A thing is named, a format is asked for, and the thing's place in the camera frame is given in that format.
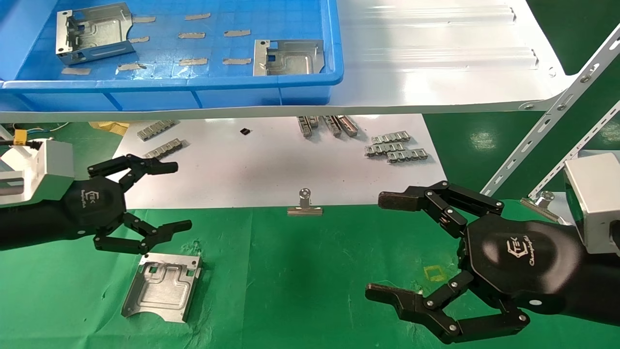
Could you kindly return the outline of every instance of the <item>blue bin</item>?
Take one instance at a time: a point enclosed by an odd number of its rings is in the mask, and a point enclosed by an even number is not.
[[[151,111],[214,107],[323,105],[344,67],[336,0],[125,0],[134,17],[129,39],[136,52],[90,61],[88,75],[63,74],[55,55],[56,12],[118,0],[0,0],[0,110]],[[187,15],[210,13],[200,20]],[[225,37],[227,30],[250,30]],[[204,39],[179,39],[205,32]],[[252,76],[255,40],[322,39],[325,67],[310,75]],[[180,66],[181,59],[206,65]],[[146,69],[119,71],[139,62]]]

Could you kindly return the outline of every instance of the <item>green floor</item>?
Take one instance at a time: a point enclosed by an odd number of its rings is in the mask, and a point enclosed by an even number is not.
[[[617,0],[530,0],[568,73],[587,61],[618,22]],[[496,197],[526,195],[620,97],[620,60],[587,91],[535,149]],[[540,112],[426,115],[448,179],[480,189]],[[55,132],[74,144],[78,178],[112,156],[120,137],[69,124]],[[588,148],[620,149],[620,120]],[[551,189],[561,189],[559,181]],[[392,308],[366,301],[365,284],[422,289],[425,266],[455,274],[456,241],[423,214],[372,206],[327,207],[321,218],[287,217],[284,208],[151,210],[153,224],[192,219],[194,228],[155,252],[201,252],[206,272],[187,325],[152,314],[128,319],[120,306],[137,256],[94,251],[89,239],[0,253],[0,348],[439,348],[417,325],[399,322]],[[515,201],[505,217],[537,219]],[[467,294],[448,309],[468,317],[488,310]],[[563,316],[532,315],[513,338],[462,348],[617,347],[620,330]]]

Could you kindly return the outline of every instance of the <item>metal plate with square cutout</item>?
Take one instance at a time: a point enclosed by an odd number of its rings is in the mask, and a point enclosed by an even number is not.
[[[56,55],[65,65],[134,52],[127,33],[133,25],[124,2],[59,11]]]
[[[148,253],[140,259],[121,315],[152,312],[167,322],[187,320],[200,257]]]
[[[324,65],[323,40],[254,42],[254,76],[316,74]]]

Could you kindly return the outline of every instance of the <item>green table surface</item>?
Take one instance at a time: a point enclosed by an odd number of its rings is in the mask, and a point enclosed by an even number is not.
[[[0,253],[0,348],[440,348],[424,327],[367,301],[367,283],[424,294],[424,268],[457,273],[457,240],[423,213],[375,206],[325,207],[322,217],[287,217],[284,207],[149,210],[159,225],[193,229],[153,252],[200,254],[203,274],[187,324],[120,308],[139,256],[94,250],[90,237]],[[516,201],[504,216],[538,219]],[[117,235],[132,233],[119,230]],[[471,293],[446,309],[457,318],[494,313]],[[531,314],[515,337],[460,348],[618,347],[620,329],[561,315]]]

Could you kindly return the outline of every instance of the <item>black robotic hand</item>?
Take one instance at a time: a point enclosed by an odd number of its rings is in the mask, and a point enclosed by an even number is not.
[[[129,169],[118,183],[106,176]],[[177,163],[121,156],[88,167],[90,179],[74,181],[58,201],[0,209],[0,250],[9,250],[57,240],[95,235],[95,248],[120,253],[147,253],[173,234],[192,228],[184,220],[153,227],[126,212],[125,192],[144,175],[163,175],[179,169]],[[144,237],[142,241],[109,237],[125,225]]]
[[[590,255],[573,226],[501,217],[503,203],[443,181],[379,195],[379,206],[425,211],[454,238],[461,272],[427,297],[378,284],[366,298],[394,306],[444,343],[514,335],[529,324],[519,308],[620,326],[620,258]],[[471,224],[453,207],[479,216]],[[443,309],[471,290],[500,314],[454,320]]]

